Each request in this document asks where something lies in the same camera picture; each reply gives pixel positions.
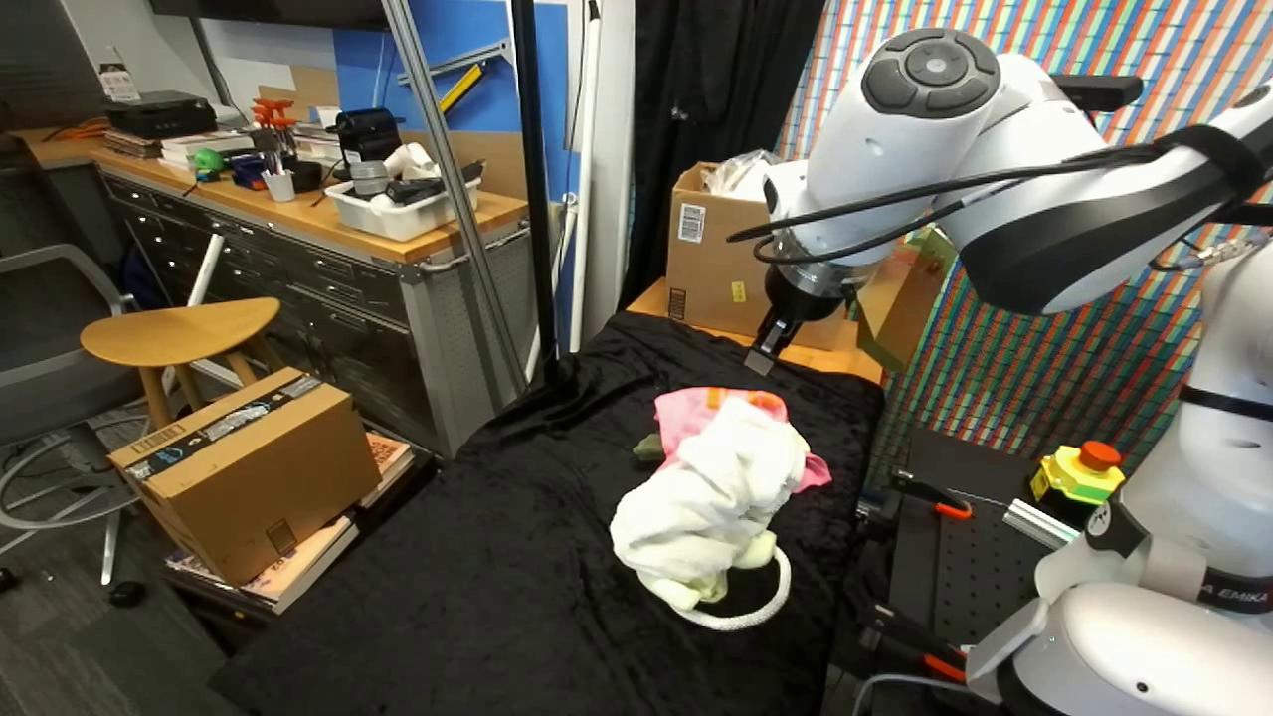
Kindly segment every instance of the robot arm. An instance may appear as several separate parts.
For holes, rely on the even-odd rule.
[[[748,363],[765,368],[919,224],[958,245],[977,299],[1056,315],[1130,281],[1270,173],[1270,82],[1125,154],[1030,61],[992,55],[962,30],[906,30],[849,82],[806,173],[776,183],[771,315]],[[1253,710],[1270,698],[1273,250],[1209,278],[1174,424],[1085,541],[1038,566],[1038,599],[971,648],[977,697],[996,698],[996,671],[1015,659],[1064,710]]]
[[[897,37],[842,89],[806,173],[776,183],[771,315],[753,367],[768,368],[801,322],[853,299],[885,238],[919,224],[958,245],[977,299],[1056,315],[1130,281],[1270,173],[1270,89],[1125,161],[1038,65],[962,30]],[[862,212],[801,224],[849,201]]]

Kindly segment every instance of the desk drawer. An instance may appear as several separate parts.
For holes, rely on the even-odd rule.
[[[104,183],[109,183],[109,189],[113,189],[119,201],[154,208],[154,196],[161,196],[161,189],[125,183],[125,177],[115,177],[115,173],[104,173]]]
[[[381,274],[367,261],[328,256],[328,250],[305,250],[292,268],[293,286],[305,286],[316,295],[328,295],[336,303],[363,307],[370,315],[381,315],[391,322],[407,322],[403,291],[394,274]]]
[[[214,212],[207,212],[207,230],[212,230],[212,234],[223,234],[223,238],[273,238],[273,234],[263,230],[263,225],[251,225],[251,224],[237,224],[237,220],[214,215]]]
[[[407,325],[292,286],[272,334],[283,343],[283,358],[297,355],[305,368],[350,388],[370,420],[442,445]]]
[[[183,295],[194,286],[202,238],[192,224],[161,220],[154,212],[119,208],[130,244],[149,256],[161,286]]]
[[[115,173],[104,173],[104,183],[109,183],[109,196],[113,196],[125,212],[126,212],[126,208],[135,208],[135,212],[161,212],[161,215],[180,220],[180,224],[192,224],[192,220],[194,220],[192,201],[180,199],[180,196],[163,196],[163,189],[153,189],[153,187],[138,187],[138,183],[126,183],[126,177],[115,177]]]
[[[214,281],[226,281],[251,295],[283,295],[293,261],[304,261],[304,256],[283,238],[223,234],[223,260],[214,268]]]

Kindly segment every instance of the white cloth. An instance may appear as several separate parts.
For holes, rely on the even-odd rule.
[[[796,493],[806,443],[779,417],[727,396],[715,417],[633,493],[607,522],[611,551],[686,619],[737,631],[768,619],[792,592],[792,566],[768,530]],[[779,588],[743,618],[714,618],[727,570],[779,566]]]

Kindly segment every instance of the wooden stool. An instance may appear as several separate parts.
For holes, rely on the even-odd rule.
[[[166,424],[163,368],[176,368],[180,388],[199,405],[192,363],[223,355],[236,378],[256,380],[241,343],[257,339],[277,315],[277,299],[207,303],[176,311],[115,315],[85,325],[81,346],[113,367],[138,368],[153,431]]]

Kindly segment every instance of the blue wall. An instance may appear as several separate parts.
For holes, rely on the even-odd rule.
[[[413,25],[431,65],[451,65],[474,49],[509,41],[507,0],[413,0]],[[540,61],[540,128],[550,196],[577,187],[577,158],[569,154],[569,73],[564,73],[569,12],[560,5],[537,8]],[[348,108],[391,108],[407,128],[426,128],[418,98],[403,77],[391,30],[336,30],[336,61]],[[507,61],[484,65],[484,81],[451,110],[454,130],[521,130],[519,82]]]

